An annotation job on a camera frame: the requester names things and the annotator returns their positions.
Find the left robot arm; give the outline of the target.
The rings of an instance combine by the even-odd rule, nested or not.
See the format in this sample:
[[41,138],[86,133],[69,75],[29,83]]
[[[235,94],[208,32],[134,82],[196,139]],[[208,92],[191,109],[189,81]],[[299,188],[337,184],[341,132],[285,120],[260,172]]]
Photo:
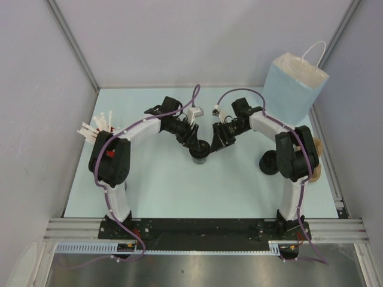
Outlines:
[[180,119],[176,114],[182,114],[183,110],[181,102],[166,96],[162,104],[146,110],[145,117],[130,129],[103,128],[105,117],[101,115],[95,118],[99,121],[97,130],[91,131],[84,126],[80,131],[93,144],[89,170],[96,176],[96,183],[106,188],[108,216],[114,220],[111,231],[119,239],[129,237],[132,232],[132,224],[126,220],[131,216],[131,209],[126,199],[125,180],[130,171],[133,147],[166,131],[175,135],[196,163],[203,163],[209,155],[210,145],[197,138],[199,126],[194,122],[203,116],[203,109],[192,104],[186,110],[185,118]]

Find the single black coffee cup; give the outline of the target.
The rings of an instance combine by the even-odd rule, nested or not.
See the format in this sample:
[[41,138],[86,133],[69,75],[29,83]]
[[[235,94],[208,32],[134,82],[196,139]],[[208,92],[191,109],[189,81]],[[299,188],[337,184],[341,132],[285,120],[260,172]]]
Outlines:
[[204,140],[198,140],[198,144],[198,149],[189,149],[189,153],[196,164],[203,164],[210,154],[210,144]]

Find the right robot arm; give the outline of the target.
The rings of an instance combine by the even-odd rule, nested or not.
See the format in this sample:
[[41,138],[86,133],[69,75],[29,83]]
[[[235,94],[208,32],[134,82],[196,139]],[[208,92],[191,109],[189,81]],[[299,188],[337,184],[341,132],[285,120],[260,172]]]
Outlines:
[[264,153],[259,166],[265,174],[280,173],[284,178],[282,203],[276,214],[276,233],[283,240],[290,240],[297,231],[304,232],[303,201],[306,186],[319,165],[319,155],[310,129],[292,127],[271,117],[264,107],[251,107],[244,98],[232,103],[235,117],[227,121],[226,114],[215,105],[211,152],[233,145],[236,137],[253,130],[270,139],[275,150]]

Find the light blue paper bag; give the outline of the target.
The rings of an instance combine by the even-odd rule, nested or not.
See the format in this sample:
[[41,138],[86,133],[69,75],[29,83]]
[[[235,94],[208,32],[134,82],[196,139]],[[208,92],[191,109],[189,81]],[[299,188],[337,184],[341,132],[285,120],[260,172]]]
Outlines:
[[271,64],[263,86],[266,111],[280,121],[296,125],[313,106],[329,75],[305,59],[286,52]]

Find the black cup lid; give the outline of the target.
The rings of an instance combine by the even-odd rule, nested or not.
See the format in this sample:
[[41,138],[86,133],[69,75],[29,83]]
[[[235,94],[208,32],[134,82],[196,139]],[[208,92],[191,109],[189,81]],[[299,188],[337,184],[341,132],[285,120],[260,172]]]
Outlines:
[[201,151],[197,152],[197,151],[189,150],[189,153],[193,158],[200,160],[203,158],[207,158],[207,156],[209,156],[210,144],[207,141],[204,141],[204,142],[205,142],[204,149],[202,149]]

